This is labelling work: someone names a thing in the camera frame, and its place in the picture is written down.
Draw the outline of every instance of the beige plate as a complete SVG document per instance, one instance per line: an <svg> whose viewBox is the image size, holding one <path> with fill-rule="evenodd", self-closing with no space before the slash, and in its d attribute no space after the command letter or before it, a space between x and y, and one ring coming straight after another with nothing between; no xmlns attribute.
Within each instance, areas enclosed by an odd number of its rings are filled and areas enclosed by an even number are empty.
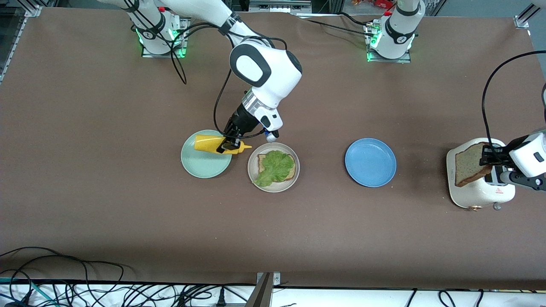
<svg viewBox="0 0 546 307"><path fill-rule="evenodd" d="M254 183L254 181L258 178L259 174L258 155L266 154L273 150L282 151L285 154L292 155L294 157L294 161L296 162L296 172L292 179L283 182L273 182L270 186L267 187L257 186L258 189L262 191L276 193L282 192L291 187L294 182L296 182L300 174L300 161L298 160L298 156L292 150L292 148L281 143L266 143L256 148L256 150L254 150L254 152L250 155L250 158L248 159L248 176L250 177L252 183Z"/></svg>

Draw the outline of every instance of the light green plate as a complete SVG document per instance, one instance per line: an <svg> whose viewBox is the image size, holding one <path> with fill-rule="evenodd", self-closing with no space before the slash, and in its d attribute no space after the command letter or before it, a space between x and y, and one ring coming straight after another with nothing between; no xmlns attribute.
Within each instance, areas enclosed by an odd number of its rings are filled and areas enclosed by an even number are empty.
<svg viewBox="0 0 546 307"><path fill-rule="evenodd" d="M220 155L195 150L193 147L197 134L221 135L220 132L216 130L201 130L192 134L192 136L186 140L184 146L182 146L182 152L180 153L182 166L184 166L188 173L197 178L212 178L220 175L228 168L229 162L232 160L232 155Z"/></svg>

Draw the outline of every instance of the blue plate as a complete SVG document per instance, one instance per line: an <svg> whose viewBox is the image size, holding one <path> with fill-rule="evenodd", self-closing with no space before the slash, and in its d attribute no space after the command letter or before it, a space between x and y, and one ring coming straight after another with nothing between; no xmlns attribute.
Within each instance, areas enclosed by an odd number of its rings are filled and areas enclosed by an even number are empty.
<svg viewBox="0 0 546 307"><path fill-rule="evenodd" d="M345 167L354 181L367 187L386 185L396 173L396 158L387 144L359 139L345 153Z"/></svg>

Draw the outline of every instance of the white floor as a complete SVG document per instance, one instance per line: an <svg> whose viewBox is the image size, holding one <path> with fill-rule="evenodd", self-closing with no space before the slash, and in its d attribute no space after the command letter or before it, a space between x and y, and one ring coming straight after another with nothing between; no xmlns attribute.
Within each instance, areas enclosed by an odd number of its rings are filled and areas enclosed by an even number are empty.
<svg viewBox="0 0 546 307"><path fill-rule="evenodd" d="M127 285L116 286L116 289L125 287ZM57 290L60 297L64 296L64 285L57 285ZM162 288L162 285L155 286L146 291L147 295L151 295L158 289ZM97 290L110 290L111 285L91 285L92 289ZM176 292L180 293L183 286L175 286ZM229 286L231 290L240 294L241 296L248 298L252 293L254 287L252 286ZM13 294L17 299L21 299L29 289L28 285L14 285ZM40 289L49 297L54 298L55 294L52 291L51 285L41 285ZM86 285L79 285L77 287L78 292L87 290ZM0 285L0 293L10 295L8 285ZM120 289L116 292L107 294L100 302L105 307L121 307L124 300L124 295L129 295L131 290ZM219 288L213 289L212 296L209 299L192 300L191 306L215 306L218 302ZM307 290L307 289L275 289L272 295L271 307L283 307L295 303L296 307L317 307L317 306L362 306L362 307L405 307L408 299L411 295L411 290ZM459 307L474 307L479 297L477 291L449 291L456 306ZM157 293L154 298L165 298L173 296L174 291L172 288L168 288L162 292ZM96 292L96 297L100 297L102 293ZM82 299L77 298L74 301L74 307L90 306L95 300L91 297L89 292L82 294L83 299L88 301L86 304ZM146 297L137 296L137 293L133 292L132 296L128 296L130 299L135 298L131 302L131 306L136 306L142 303ZM244 301L230 292L225 292L225 300L228 304L244 303ZM450 302L447 297L444 299L448 305ZM8 303L10 300L0 297L0 306ZM47 302L47 299L37 291L33 291L30 306L37 306L40 303ZM157 307L170 307L173 303L172 299L157 302ZM519 292L485 292L482 302L479 307L540 307L546 305L546 294L542 293L519 293ZM147 302L143 306L154 306L153 302ZM418 291L414 296L411 307L443 307L438 299L438 291Z"/></svg>

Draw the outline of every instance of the green led light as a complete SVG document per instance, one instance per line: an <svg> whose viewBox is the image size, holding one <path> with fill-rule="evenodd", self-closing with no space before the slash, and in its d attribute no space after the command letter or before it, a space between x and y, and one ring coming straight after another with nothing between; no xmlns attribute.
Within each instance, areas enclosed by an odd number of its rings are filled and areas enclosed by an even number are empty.
<svg viewBox="0 0 546 307"><path fill-rule="evenodd" d="M179 56L180 58L186 57L186 48L180 48L180 49L178 49L178 56Z"/></svg>
<svg viewBox="0 0 546 307"><path fill-rule="evenodd" d="M137 31L136 34L138 35L138 41L140 42L140 44L144 45L144 43L142 42L142 37L140 36L140 33L138 33Z"/></svg>
<svg viewBox="0 0 546 307"><path fill-rule="evenodd" d="M171 36L171 40L174 40L178 35L178 32L169 29L169 35Z"/></svg>

